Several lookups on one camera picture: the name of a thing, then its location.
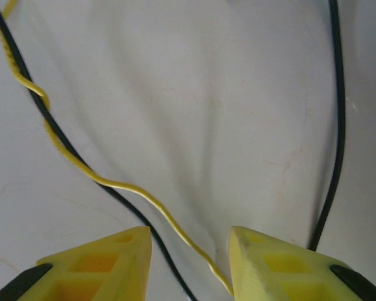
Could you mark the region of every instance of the yellow 3d-printed piece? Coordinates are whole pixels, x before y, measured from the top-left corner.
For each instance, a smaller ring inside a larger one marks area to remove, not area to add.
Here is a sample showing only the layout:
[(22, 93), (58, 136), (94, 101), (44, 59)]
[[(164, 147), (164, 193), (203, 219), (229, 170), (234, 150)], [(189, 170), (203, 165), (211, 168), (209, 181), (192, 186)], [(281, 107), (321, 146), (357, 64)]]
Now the yellow 3d-printed piece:
[(136, 227), (51, 255), (53, 267), (20, 301), (143, 301), (149, 275), (150, 228)]
[(244, 227), (232, 227), (229, 261), (236, 301), (359, 301), (330, 265), (346, 264)]

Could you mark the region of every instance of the yellow wire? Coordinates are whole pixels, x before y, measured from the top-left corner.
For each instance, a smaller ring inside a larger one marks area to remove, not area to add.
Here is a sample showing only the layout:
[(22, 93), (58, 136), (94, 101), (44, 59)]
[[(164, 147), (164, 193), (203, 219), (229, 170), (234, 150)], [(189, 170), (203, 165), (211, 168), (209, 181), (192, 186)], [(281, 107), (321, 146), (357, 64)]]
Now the yellow wire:
[[(11, 11), (17, 4), (18, 0), (9, 0), (6, 7), (3, 10), (3, 17), (6, 18), (10, 15)], [(35, 85), (33, 82), (27, 80), (25, 77), (20, 74), (17, 64), (15, 63), (13, 54), (11, 53), (11, 50), (8, 47), (8, 44), (6, 40), (3, 37), (3, 34), (0, 32), (1, 40), (4, 48), (4, 52), (6, 54), (6, 58), (9, 64), (9, 67), (14, 75), (14, 77), (17, 79), (17, 81), (25, 86), (26, 88), (32, 90), (36, 94), (38, 94), (47, 109), (50, 107), (50, 101), (46, 94), (46, 92), (40, 88), (39, 86)], [(159, 212), (164, 216), (164, 218), (169, 222), (171, 227), (174, 229), (174, 231), (180, 236), (180, 238), (192, 249), (194, 249), (209, 265), (209, 268), (211, 269), (212, 273), (216, 278), (224, 285), (226, 290), (231, 294), (234, 295), (232, 285), (228, 282), (227, 278), (222, 274), (220, 269), (214, 264), (212, 261), (212, 258), (204, 251), (202, 250), (197, 244), (193, 242), (193, 240), (187, 235), (187, 233), (184, 232), (184, 230), (179, 226), (179, 224), (176, 222), (176, 220), (173, 218), (173, 216), (170, 214), (170, 212), (167, 210), (167, 208), (153, 195), (148, 193), (146, 190), (142, 189), (141, 187), (138, 187), (133, 184), (124, 183), (124, 182), (118, 182), (113, 181), (109, 179), (105, 179), (104, 177), (99, 176), (96, 174), (93, 170), (91, 170), (88, 166), (86, 166), (84, 163), (82, 163), (80, 160), (78, 160), (71, 152), (69, 152), (64, 145), (61, 143), (61, 141), (57, 138), (56, 134), (53, 132), (52, 128), (50, 127), (49, 123), (47, 121), (44, 121), (44, 127), (46, 128), (46, 131), (52, 141), (52, 143), (55, 145), (57, 150), (66, 157), (70, 162), (72, 162), (77, 168), (79, 168), (83, 173), (85, 173), (89, 178), (94, 180), (95, 182), (102, 184), (104, 186), (117, 188), (117, 189), (123, 189), (126, 191), (130, 191), (132, 193), (136, 193), (139, 196), (146, 199), (150, 204), (152, 204)]]

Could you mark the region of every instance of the black wire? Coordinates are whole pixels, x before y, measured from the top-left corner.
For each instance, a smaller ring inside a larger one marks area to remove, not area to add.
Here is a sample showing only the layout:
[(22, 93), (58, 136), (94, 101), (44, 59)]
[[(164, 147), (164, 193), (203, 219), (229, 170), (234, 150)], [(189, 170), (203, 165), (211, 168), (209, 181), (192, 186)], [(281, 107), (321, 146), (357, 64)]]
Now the black wire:
[[(14, 56), (14, 60), (19, 68), (20, 73), (30, 80), (32, 82), (31, 75), (29, 74), (29, 71), (25, 65), (25, 62), (23, 60), (23, 57), (17, 47), (17, 44), (14, 41), (14, 38), (3, 18), (3, 16), (0, 13), (0, 30), (3, 33), (3, 36), (5, 40), (7, 41), (7, 44), (9, 46), (9, 49), (11, 50), (11, 53)], [(44, 119), (49, 123), (51, 129), (53, 132), (57, 135), (59, 140), (63, 143), (63, 145), (66, 147), (66, 149), (71, 152), (75, 157), (77, 157), (79, 160), (81, 160), (86, 166), (89, 167), (89, 165), (82, 159), (82, 157), (77, 153), (76, 149), (72, 146), (71, 142), (67, 139), (64, 132), (60, 129), (57, 122), (54, 120), (54, 118), (51, 116), (48, 109), (45, 107), (41, 97), (33, 92), (32, 90), (29, 90), (29, 93), (32, 96), (32, 99), (34, 100), (36, 106), (38, 107), (39, 111), (42, 113)], [(123, 204), (128, 210), (130, 210), (138, 219), (141, 220), (143, 224), (150, 227), (151, 233), (158, 244), (167, 264), (169, 265), (169, 268), (171, 269), (172, 273), (174, 274), (174, 277), (177, 279), (177, 281), (180, 283), (182, 289), (184, 292), (188, 295), (188, 297), (192, 301), (197, 301), (194, 294), (191, 292), (187, 284), (185, 283), (184, 279), (180, 275), (177, 267), (175, 266), (169, 251), (167, 250), (166, 246), (164, 245), (163, 240), (161, 239), (160, 235), (158, 234), (155, 227), (150, 223), (150, 221), (133, 205), (131, 204), (127, 199), (125, 199), (121, 194), (116, 192), (113, 188), (101, 185), (96, 182), (103, 190), (105, 190), (109, 195), (111, 195), (113, 198), (115, 198), (118, 202)]]
[(330, 22), (332, 24), (334, 66), (337, 93), (337, 148), (332, 179), (330, 181), (330, 186), (327, 191), (326, 200), (308, 245), (308, 249), (312, 251), (316, 251), (318, 247), (321, 233), (323, 232), (323, 228), (325, 227), (325, 223), (330, 212), (330, 208), (333, 204), (338, 182), (340, 180), (341, 169), (343, 166), (345, 146), (345, 81), (340, 32), (340, 16), (338, 13), (337, 0), (329, 0), (329, 8)]

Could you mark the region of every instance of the yellow plastic part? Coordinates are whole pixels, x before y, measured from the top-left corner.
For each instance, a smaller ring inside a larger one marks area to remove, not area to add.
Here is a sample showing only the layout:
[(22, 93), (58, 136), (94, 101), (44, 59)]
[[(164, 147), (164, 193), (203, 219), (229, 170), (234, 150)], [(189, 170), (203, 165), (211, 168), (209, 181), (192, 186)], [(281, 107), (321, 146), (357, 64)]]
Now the yellow plastic part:
[(232, 227), (229, 261), (236, 301), (359, 301), (329, 269), (341, 261), (244, 227)]
[(144, 301), (152, 242), (136, 227), (51, 255), (53, 267), (20, 301)]

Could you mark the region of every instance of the white surface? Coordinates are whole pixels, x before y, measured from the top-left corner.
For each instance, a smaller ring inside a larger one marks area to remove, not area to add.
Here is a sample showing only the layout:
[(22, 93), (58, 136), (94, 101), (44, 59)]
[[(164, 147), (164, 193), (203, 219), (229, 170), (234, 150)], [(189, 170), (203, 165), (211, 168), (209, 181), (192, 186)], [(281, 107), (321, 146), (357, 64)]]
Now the white surface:
[[(376, 284), (376, 1), (341, 12), (348, 140), (319, 251)], [(9, 24), (82, 156), (156, 195), (225, 272), (231, 225), (306, 245), (334, 156), (327, 1), (21, 0)], [(232, 300), (154, 208), (123, 195), (199, 300)], [(139, 224), (56, 152), (0, 45), (0, 288)], [(147, 300), (185, 300), (153, 253)]]

